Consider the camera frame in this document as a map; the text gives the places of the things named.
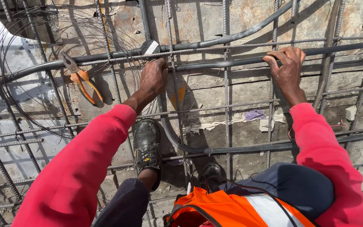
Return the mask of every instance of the red sweatshirt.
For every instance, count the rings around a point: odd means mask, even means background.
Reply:
[[[323,227],[363,226],[363,178],[331,127],[309,103],[292,107],[290,113],[300,147],[298,164],[319,171],[334,185],[335,202],[316,222]],[[89,227],[107,167],[136,117],[131,107],[116,105],[93,119],[39,174],[12,226]]]

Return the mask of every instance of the pliers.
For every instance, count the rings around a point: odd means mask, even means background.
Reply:
[[[72,59],[68,54],[65,52],[61,52],[61,58],[63,59],[64,65],[68,68],[68,70],[71,72],[71,80],[78,85],[79,90],[82,91],[83,97],[85,99],[89,100],[93,105],[95,105],[95,101],[93,98],[86,92],[85,88],[83,87],[82,81],[79,79],[81,77],[84,79],[92,88],[96,91],[101,101],[103,101],[103,98],[97,89],[97,86],[95,82],[89,78],[88,71],[81,70],[77,64],[75,63],[74,59]]]

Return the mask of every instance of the white tape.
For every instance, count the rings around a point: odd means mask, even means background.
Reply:
[[[156,42],[156,41],[153,41],[152,44],[149,46],[149,48],[146,50],[146,52],[144,53],[145,55],[147,54],[152,54],[156,47],[158,46],[159,44]]]

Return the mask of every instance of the black safety shoe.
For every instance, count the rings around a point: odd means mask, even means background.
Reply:
[[[152,187],[155,191],[162,175],[162,156],[159,150],[160,131],[157,123],[149,118],[138,122],[134,132],[134,168],[139,174],[143,169],[151,169],[158,174],[158,181]]]
[[[205,186],[205,180],[207,180],[208,184],[208,190],[210,193],[212,193],[212,189],[219,187],[221,184],[224,183],[224,180],[220,177],[222,177],[222,170],[221,166],[217,163],[210,162],[208,163],[204,169],[203,173],[199,175],[199,187],[206,190]]]

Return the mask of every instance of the reflective stripe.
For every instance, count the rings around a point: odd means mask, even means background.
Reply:
[[[293,227],[289,218],[286,216],[285,212],[281,207],[267,194],[255,194],[244,196],[265,223],[270,227]],[[303,225],[296,219],[291,212],[286,210],[288,214],[292,217],[295,224],[298,227],[303,227]]]

